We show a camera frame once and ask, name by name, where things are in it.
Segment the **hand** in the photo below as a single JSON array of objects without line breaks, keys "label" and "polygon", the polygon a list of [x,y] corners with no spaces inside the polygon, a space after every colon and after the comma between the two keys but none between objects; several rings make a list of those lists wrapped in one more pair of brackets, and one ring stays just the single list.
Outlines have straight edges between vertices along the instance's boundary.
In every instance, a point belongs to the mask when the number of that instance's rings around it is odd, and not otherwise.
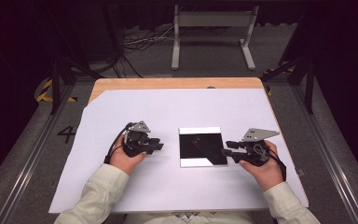
[{"label": "hand", "polygon": [[121,135],[113,149],[112,158],[110,164],[124,171],[127,175],[130,175],[135,166],[145,158],[145,152],[136,155],[135,157],[129,157],[123,150],[124,135]]},{"label": "hand", "polygon": [[[278,155],[277,147],[267,140],[265,140],[265,142],[269,149]],[[240,161],[240,166],[255,177],[255,181],[264,191],[283,182],[281,168],[273,159],[268,159],[268,161],[260,167],[254,166],[247,161]]]}]

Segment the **person's left hand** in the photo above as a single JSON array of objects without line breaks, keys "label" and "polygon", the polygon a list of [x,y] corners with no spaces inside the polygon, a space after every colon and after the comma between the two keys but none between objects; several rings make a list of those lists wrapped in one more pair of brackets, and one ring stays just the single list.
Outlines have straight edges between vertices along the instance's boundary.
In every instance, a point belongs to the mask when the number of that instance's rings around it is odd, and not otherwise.
[{"label": "person's left hand", "polygon": [[145,152],[129,157],[123,150],[124,135],[121,135],[113,149],[117,148],[110,159],[110,164],[130,175],[135,166],[145,158]]}]

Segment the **gray floor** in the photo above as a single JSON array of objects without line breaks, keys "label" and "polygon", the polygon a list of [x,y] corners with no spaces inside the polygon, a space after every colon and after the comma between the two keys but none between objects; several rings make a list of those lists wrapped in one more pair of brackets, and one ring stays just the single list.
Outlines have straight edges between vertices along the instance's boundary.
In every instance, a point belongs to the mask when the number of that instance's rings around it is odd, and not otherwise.
[{"label": "gray floor", "polygon": [[[221,35],[204,30],[187,31],[181,37],[181,61],[177,71],[171,69],[171,40],[156,44],[145,51],[126,54],[126,57],[145,77],[260,77],[266,69],[277,66],[277,61],[282,56],[295,27],[255,27],[250,44],[256,65],[254,71],[246,68],[238,44],[243,31],[237,28],[229,28]],[[123,76],[125,74],[127,77],[136,77],[125,63],[124,66],[119,64],[117,69]],[[112,70],[103,74],[107,77],[116,76]],[[314,115],[310,116],[304,113],[303,106],[298,101],[298,89],[283,82],[284,78],[285,75],[282,75],[268,83],[272,88],[269,99],[295,166],[297,170],[305,173],[300,179],[310,200],[310,211],[322,223],[358,223],[351,217],[348,210],[350,208],[337,190],[337,181],[332,177],[332,170],[325,162],[320,143],[310,126],[310,118],[315,119],[325,144],[337,159],[358,202],[358,164],[341,135],[323,95],[316,85],[313,95]],[[67,103],[63,107],[25,191],[13,205],[13,213],[8,217],[8,223],[52,223],[56,218],[56,215],[48,213],[48,208],[74,140],[72,136],[70,141],[65,143],[65,136],[59,136],[57,133],[67,126],[75,127],[76,131],[82,110],[90,97],[92,85],[93,80],[89,77],[79,77],[70,93],[71,96],[78,97],[78,101]],[[304,90],[304,83],[299,89]],[[0,211],[18,176],[21,175],[21,170],[33,153],[37,139],[50,118],[50,109],[51,103],[40,103],[27,128],[0,168]],[[257,211],[255,216],[257,223],[271,223],[268,211]],[[112,215],[107,223],[120,223],[122,218],[122,215]]]}]

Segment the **tabletop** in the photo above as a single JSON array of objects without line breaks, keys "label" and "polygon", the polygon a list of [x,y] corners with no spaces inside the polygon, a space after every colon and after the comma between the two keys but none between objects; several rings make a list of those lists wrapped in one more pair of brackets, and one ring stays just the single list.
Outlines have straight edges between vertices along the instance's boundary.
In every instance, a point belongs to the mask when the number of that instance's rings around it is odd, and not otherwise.
[{"label": "tabletop", "polygon": [[[87,178],[103,161],[112,136],[129,121],[140,120],[151,129],[150,137],[160,138],[164,147],[137,166],[113,212],[268,208],[255,179],[231,158],[223,166],[183,167],[180,156],[179,135],[183,129],[218,128],[223,142],[240,140],[250,128],[280,132],[260,79],[111,78],[95,83],[50,213],[60,213],[76,203]],[[308,206],[283,135],[268,140],[280,149],[288,184],[303,205]]]},{"label": "tabletop", "polygon": [[100,78],[95,82],[89,103],[107,90],[264,88],[258,77],[166,77]]}]

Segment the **sleeve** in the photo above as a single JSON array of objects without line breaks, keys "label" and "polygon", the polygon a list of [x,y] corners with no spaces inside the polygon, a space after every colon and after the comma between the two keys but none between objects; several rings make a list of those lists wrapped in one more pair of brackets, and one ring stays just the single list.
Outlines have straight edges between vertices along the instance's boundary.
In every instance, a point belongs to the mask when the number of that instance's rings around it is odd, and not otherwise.
[{"label": "sleeve", "polygon": [[102,164],[87,181],[74,208],[63,211],[54,223],[103,223],[120,199],[128,179],[120,169]]},{"label": "sleeve", "polygon": [[310,210],[301,205],[286,182],[264,192],[269,211],[278,223],[320,223]]}]

